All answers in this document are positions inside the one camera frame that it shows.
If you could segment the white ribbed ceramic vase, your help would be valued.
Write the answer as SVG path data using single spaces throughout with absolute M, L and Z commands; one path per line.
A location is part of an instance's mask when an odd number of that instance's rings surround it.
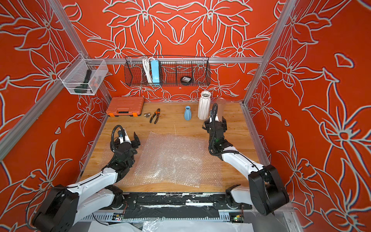
M 209 91 L 203 91 L 198 106 L 198 118 L 200 120 L 206 120 L 209 117 L 210 103 L 211 93 Z

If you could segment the narrow bubble bundle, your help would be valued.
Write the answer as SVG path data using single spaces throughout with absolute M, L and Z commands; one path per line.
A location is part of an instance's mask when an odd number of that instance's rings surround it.
M 221 160 L 209 154 L 208 140 L 150 132 L 124 185 L 173 183 L 222 186 Z

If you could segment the small blue ceramic vase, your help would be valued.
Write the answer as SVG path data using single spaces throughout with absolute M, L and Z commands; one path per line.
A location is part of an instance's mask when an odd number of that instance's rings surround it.
M 185 107 L 185 112 L 184 112 L 184 119 L 189 121 L 191 120 L 192 118 L 192 112 L 191 112 L 191 107 L 190 106 L 186 106 Z

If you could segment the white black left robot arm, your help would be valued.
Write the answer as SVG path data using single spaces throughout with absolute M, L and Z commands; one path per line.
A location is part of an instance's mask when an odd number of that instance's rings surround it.
M 135 163 L 134 156 L 141 145 L 137 134 L 130 140 L 121 128 L 118 137 L 111 136 L 113 157 L 103 169 L 75 184 L 58 185 L 50 190 L 31 220 L 40 232 L 67 232 L 82 218 L 108 206 L 124 203 L 122 190 L 115 186 Z

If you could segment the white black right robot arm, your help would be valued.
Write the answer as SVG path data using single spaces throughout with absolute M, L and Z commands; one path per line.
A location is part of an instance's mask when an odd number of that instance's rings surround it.
M 225 119 L 219 121 L 209 118 L 204 122 L 203 129 L 209 134 L 209 153 L 234 167 L 248 180 L 248 187 L 234 185 L 226 190 L 229 207 L 247 204 L 266 216 L 289 203 L 287 190 L 277 169 L 273 165 L 262 165 L 251 160 L 225 139 Z

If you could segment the orange plastic tool case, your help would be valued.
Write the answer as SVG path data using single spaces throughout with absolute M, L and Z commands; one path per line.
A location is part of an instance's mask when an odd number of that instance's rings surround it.
M 144 102 L 144 97 L 113 97 L 106 114 L 110 117 L 139 117 L 142 114 Z

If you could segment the orange black pliers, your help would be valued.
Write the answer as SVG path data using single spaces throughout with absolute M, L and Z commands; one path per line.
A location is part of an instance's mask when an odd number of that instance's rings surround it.
M 158 119 L 159 119 L 159 115 L 160 115 L 160 108 L 158 108 L 155 113 L 152 115 L 152 117 L 150 118 L 150 123 L 154 123 L 154 124 L 157 124 L 158 122 Z

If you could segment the small black device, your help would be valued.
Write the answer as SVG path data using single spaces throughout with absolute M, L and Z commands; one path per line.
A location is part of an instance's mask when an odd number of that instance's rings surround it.
M 192 78 L 188 77 L 188 76 L 183 76 L 180 79 L 180 82 L 181 82 L 182 85 L 189 85 L 192 82 Z

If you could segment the light blue box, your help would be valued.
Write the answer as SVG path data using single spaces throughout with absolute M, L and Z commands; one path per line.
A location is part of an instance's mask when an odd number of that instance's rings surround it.
M 160 78 L 159 78 L 159 61 L 152 60 L 151 61 L 151 72 L 152 72 L 152 82 L 154 85 L 160 84 Z

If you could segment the dark green screwdriver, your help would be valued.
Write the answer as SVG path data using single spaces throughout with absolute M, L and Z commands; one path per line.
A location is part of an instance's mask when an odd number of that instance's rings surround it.
M 92 74 L 92 70 L 88 69 L 84 78 L 84 82 L 74 89 L 75 93 L 83 94 L 88 91 L 88 83 Z

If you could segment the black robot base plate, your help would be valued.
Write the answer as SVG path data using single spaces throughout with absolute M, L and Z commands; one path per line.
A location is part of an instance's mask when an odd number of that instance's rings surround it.
M 124 202 L 119 208 L 107 206 L 101 210 L 134 210 L 140 207 L 208 207 L 216 210 L 251 210 L 253 207 L 248 204 L 228 203 L 225 193 L 207 192 L 125 192 Z

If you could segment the clear acrylic wall box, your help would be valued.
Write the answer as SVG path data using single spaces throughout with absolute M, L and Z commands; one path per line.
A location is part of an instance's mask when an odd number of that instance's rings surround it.
M 84 82 L 87 70 L 92 70 L 88 83 L 87 93 L 78 94 L 74 89 Z M 97 93 L 104 78 L 108 73 L 108 66 L 103 59 L 86 59 L 82 54 L 78 54 L 58 75 L 66 90 L 72 95 L 89 95 Z

